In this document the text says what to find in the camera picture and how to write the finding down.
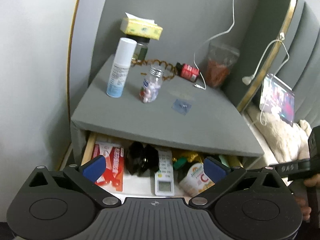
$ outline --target white fluffy blanket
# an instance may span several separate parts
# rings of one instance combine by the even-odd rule
[[[260,110],[251,104],[247,108],[250,118],[266,139],[271,151],[279,163],[309,158],[308,138],[311,133],[310,124],[300,120],[293,127],[282,121],[279,116],[263,113],[266,126],[260,123]]]

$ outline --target white remote control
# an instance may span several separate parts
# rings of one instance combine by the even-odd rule
[[[174,196],[172,152],[159,152],[159,171],[155,174],[155,194],[157,196]]]

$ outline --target tablet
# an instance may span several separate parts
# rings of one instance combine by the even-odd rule
[[[268,73],[262,84],[260,110],[266,101],[263,112],[279,115],[281,120],[293,125],[294,121],[294,93],[292,89],[276,76],[272,78]]]

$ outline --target white and blue bottle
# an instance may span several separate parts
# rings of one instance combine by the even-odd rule
[[[128,38],[120,39],[109,77],[108,96],[113,98],[121,97],[136,46],[137,42],[134,40]]]

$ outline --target gray nightstand top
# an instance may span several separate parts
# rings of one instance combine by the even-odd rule
[[[120,98],[106,94],[113,56],[81,99],[71,120],[76,127],[145,143],[238,156],[261,156],[263,150],[243,117],[219,90],[195,88],[176,76],[165,81],[158,98],[144,104],[139,92],[148,67],[130,69]],[[176,99],[192,105],[183,116],[171,107]]]

